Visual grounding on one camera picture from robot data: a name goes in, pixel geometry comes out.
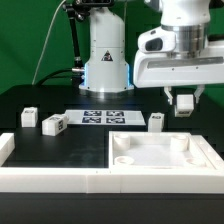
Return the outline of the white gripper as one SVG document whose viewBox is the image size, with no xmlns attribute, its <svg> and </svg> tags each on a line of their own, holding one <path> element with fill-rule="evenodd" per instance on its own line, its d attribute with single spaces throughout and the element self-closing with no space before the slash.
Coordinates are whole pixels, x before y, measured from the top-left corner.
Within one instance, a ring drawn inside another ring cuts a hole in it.
<svg viewBox="0 0 224 224">
<path fill-rule="evenodd" d="M 204 85 L 224 83 L 224 36 L 207 38 L 206 26 L 161 26 L 141 34 L 133 82 L 138 88 L 164 87 L 169 105 L 173 86 L 198 85 L 199 103 Z"/>
</svg>

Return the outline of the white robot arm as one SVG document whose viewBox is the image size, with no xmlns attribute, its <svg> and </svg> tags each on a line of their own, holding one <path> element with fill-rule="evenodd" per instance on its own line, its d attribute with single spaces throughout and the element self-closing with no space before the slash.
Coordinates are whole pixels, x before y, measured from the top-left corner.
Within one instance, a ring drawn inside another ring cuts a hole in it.
<svg viewBox="0 0 224 224">
<path fill-rule="evenodd" d="M 161 15 L 145 6 L 143 0 L 115 0 L 111 11 L 125 21 L 126 59 L 130 65 L 133 65 L 137 37 L 142 32 L 157 27 Z M 210 34 L 224 35 L 224 3 L 221 0 L 212 0 Z M 224 107 L 224 84 L 210 85 L 205 93 Z"/>
</svg>

